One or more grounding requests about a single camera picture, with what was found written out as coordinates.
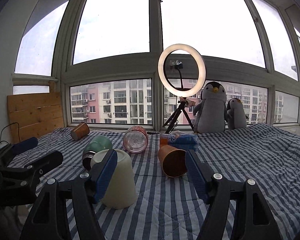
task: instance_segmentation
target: small penguin plush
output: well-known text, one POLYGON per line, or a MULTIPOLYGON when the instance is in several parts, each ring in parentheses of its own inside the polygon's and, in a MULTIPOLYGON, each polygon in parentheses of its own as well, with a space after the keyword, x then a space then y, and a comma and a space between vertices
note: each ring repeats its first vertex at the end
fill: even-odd
POLYGON ((243 104, 240 99, 232 98, 227 105, 229 130, 247 127, 247 116, 244 113, 243 104))
POLYGON ((201 102, 193 109, 196 115, 194 132, 223 132, 227 121, 226 91, 215 81, 209 82, 201 91, 201 102))

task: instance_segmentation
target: penguin belly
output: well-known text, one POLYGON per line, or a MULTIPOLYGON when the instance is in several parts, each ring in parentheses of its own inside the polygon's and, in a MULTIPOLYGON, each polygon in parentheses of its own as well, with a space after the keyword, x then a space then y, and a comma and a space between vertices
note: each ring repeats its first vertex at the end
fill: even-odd
POLYGON ((246 114, 243 108, 234 109, 234 128, 245 128, 247 127, 246 114))
POLYGON ((206 99, 198 122, 199 133, 223 132, 225 103, 218 99, 206 99))

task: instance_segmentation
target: ring light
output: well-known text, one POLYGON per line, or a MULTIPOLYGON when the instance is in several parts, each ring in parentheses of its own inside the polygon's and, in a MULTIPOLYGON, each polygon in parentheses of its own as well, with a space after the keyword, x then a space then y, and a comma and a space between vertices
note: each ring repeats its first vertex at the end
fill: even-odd
POLYGON ((167 47, 160 55, 159 62, 158 62, 158 72, 159 72, 160 80, 161 80, 162 84, 165 86, 165 88, 169 92, 171 92, 172 94, 174 94, 178 97, 186 98, 186 97, 195 95, 203 87, 204 82, 206 80, 206 66, 204 64, 204 61, 203 61, 200 53, 196 49, 194 49, 191 46, 186 45, 186 44, 174 44, 174 45, 167 47), (199 77, 198 77, 198 81, 197 81, 196 85, 187 91, 181 91, 181 90, 178 90, 178 89, 175 89, 174 87, 172 87, 164 75, 164 63, 165 63, 166 57, 170 53, 172 53, 176 50, 179 50, 179 49, 188 52, 196 61, 197 65, 198 65, 198 69, 199 69, 199 77))

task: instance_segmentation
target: blue and white striped fabric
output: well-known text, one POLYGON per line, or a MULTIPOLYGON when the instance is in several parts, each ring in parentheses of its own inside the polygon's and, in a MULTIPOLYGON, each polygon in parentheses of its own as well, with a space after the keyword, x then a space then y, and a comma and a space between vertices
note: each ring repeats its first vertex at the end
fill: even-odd
MULTIPOLYGON (((58 181, 78 176, 82 150, 97 134, 107 135, 114 148, 124 149, 122 133, 91 131, 88 137, 73 141, 70 129, 56 129, 43 136, 39 145, 17 156, 10 167, 23 167, 53 150, 63 153, 61 166, 42 178, 37 193, 49 178, 58 181)), ((106 239, 196 239, 206 216, 207 207, 198 199, 187 175, 167 178, 162 172, 157 152, 159 135, 150 135, 142 154, 131 154, 138 200, 129 208, 114 210, 103 204, 95 206, 96 216, 106 239)), ((300 230, 300 136, 281 129, 256 124, 238 129, 198 136, 197 154, 209 162, 214 171, 227 179, 259 184, 278 223, 283 239, 293 239, 300 230)), ((79 239, 72 201, 67 200, 71 235, 79 239)), ((223 239, 229 239, 235 214, 231 201, 223 239)))

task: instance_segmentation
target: metal screw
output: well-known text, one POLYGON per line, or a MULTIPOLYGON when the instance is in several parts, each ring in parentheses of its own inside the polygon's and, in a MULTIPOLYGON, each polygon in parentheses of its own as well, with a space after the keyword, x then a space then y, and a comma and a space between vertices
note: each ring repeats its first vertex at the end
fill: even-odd
POLYGON ((87 173, 87 172, 84 172, 84 173, 80 174, 80 178, 82 178, 82 179, 85 179, 87 177, 89 177, 89 173, 87 173))
POLYGON ((253 185, 255 185, 255 183, 256 182, 253 179, 248 179, 248 184, 249 185, 253 186, 253 185))
POLYGON ((48 179, 48 181, 47 181, 47 183, 49 184, 49 185, 52 185, 53 183, 55 183, 56 182, 56 180, 55 179, 48 179))
POLYGON ((214 177, 215 179, 222 179, 222 175, 221 175, 220 173, 215 173, 215 174, 213 174, 213 177, 214 177))

